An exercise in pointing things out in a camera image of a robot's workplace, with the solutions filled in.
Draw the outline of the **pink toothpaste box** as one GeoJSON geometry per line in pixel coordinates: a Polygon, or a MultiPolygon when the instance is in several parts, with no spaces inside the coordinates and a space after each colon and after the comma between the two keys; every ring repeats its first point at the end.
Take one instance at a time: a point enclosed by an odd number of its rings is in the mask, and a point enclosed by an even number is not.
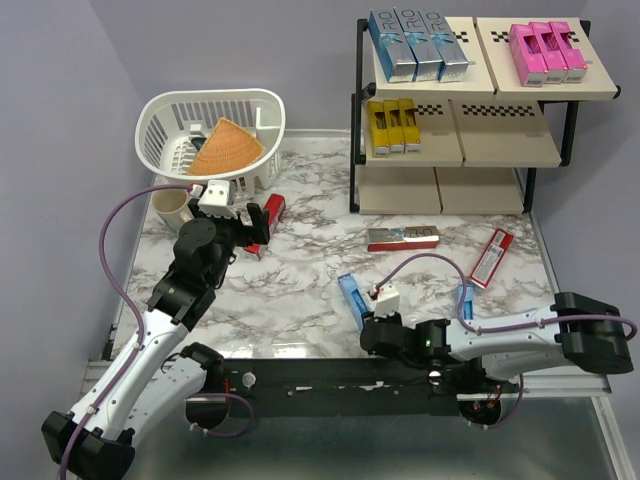
{"type": "Polygon", "coordinates": [[[572,30],[569,24],[562,21],[552,21],[549,24],[568,66],[568,72],[563,82],[580,83],[587,73],[588,66],[581,51],[571,43],[572,30]]]}
{"type": "Polygon", "coordinates": [[[568,66],[560,51],[555,35],[548,22],[530,22],[534,34],[532,49],[540,53],[547,67],[547,83],[560,84],[564,81],[568,66]]]}

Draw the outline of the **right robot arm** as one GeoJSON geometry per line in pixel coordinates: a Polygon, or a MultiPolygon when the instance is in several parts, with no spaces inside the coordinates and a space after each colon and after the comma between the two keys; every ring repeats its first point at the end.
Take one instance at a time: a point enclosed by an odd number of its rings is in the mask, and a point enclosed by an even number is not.
{"type": "Polygon", "coordinates": [[[426,371],[462,392],[480,392],[493,383],[560,366],[596,375],[630,373],[628,342],[636,331],[617,307],[561,292],[549,306],[492,319],[436,319],[406,326],[397,313],[369,315],[360,345],[370,355],[426,371]]]}

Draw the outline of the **yellow toothpaste box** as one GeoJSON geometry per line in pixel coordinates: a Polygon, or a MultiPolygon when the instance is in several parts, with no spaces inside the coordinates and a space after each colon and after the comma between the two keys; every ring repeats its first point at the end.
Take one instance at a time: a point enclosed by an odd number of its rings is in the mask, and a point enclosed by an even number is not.
{"type": "Polygon", "coordinates": [[[369,101],[367,104],[367,118],[372,154],[376,157],[388,156],[390,154],[390,143],[383,103],[369,101]]]}
{"type": "Polygon", "coordinates": [[[405,153],[405,139],[397,100],[384,100],[383,109],[391,154],[405,153]]]}
{"type": "Polygon", "coordinates": [[[401,128],[406,153],[417,153],[421,149],[420,129],[415,118],[415,106],[412,99],[398,100],[401,128]]]}

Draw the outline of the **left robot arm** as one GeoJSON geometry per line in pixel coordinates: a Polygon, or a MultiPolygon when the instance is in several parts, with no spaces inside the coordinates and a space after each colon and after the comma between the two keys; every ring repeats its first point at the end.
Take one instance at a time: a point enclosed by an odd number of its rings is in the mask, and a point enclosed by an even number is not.
{"type": "Polygon", "coordinates": [[[193,201],[199,214],[179,230],[174,260],[156,284],[147,310],[120,355],[68,412],[53,411],[42,425],[60,478],[121,479],[143,439],[195,393],[214,393],[222,357],[196,344],[184,349],[166,373],[172,350],[213,303],[238,247],[270,240],[269,212],[250,203],[250,224],[226,202],[193,201]]]}

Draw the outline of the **silver blue toothpaste box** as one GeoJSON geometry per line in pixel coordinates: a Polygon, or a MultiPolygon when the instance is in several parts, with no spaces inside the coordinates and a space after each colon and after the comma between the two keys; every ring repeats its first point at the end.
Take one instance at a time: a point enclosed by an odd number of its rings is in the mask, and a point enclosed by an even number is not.
{"type": "Polygon", "coordinates": [[[441,83],[463,81],[470,62],[448,21],[440,13],[429,9],[420,9],[419,14],[442,60],[439,81],[441,83]]]}
{"type": "Polygon", "coordinates": [[[412,82],[416,61],[394,10],[371,10],[368,28],[387,81],[412,82]]]}
{"type": "Polygon", "coordinates": [[[414,82],[438,81],[442,59],[419,11],[395,7],[394,12],[416,60],[414,82]]]}

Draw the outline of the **light blue toothpaste box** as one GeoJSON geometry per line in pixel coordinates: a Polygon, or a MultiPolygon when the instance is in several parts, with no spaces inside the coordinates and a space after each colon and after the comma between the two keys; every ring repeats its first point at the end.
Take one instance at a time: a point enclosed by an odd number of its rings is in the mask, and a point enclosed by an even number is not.
{"type": "Polygon", "coordinates": [[[352,274],[348,273],[341,275],[338,277],[337,281],[344,300],[351,312],[352,318],[357,328],[362,331],[365,319],[372,312],[368,300],[352,274]]]}
{"type": "Polygon", "coordinates": [[[456,289],[456,304],[462,302],[462,318],[464,320],[474,319],[474,285],[467,283],[465,286],[459,285],[456,289]]]}

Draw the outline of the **silver red toothpaste box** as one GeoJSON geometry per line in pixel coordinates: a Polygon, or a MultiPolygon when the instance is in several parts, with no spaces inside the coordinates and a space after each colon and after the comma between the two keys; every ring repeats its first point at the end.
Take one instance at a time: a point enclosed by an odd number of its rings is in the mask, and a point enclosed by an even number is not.
{"type": "Polygon", "coordinates": [[[432,249],[440,242],[435,226],[370,228],[365,238],[369,252],[432,249]]]}

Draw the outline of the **red white toothpaste box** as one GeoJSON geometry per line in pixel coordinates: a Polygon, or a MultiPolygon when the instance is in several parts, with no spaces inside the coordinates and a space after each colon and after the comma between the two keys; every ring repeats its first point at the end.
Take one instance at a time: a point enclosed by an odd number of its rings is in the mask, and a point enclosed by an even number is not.
{"type": "Polygon", "coordinates": [[[482,289],[486,289],[495,276],[513,240],[513,234],[502,228],[497,228],[472,269],[469,281],[482,289]]]}

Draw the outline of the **pink toothpaste box horizontal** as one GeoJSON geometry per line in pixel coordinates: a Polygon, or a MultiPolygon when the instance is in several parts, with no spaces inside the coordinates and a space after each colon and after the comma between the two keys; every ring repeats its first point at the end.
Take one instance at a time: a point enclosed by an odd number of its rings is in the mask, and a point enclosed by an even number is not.
{"type": "Polygon", "coordinates": [[[548,78],[548,68],[533,29],[529,25],[512,24],[508,42],[520,84],[542,87],[548,78]]]}

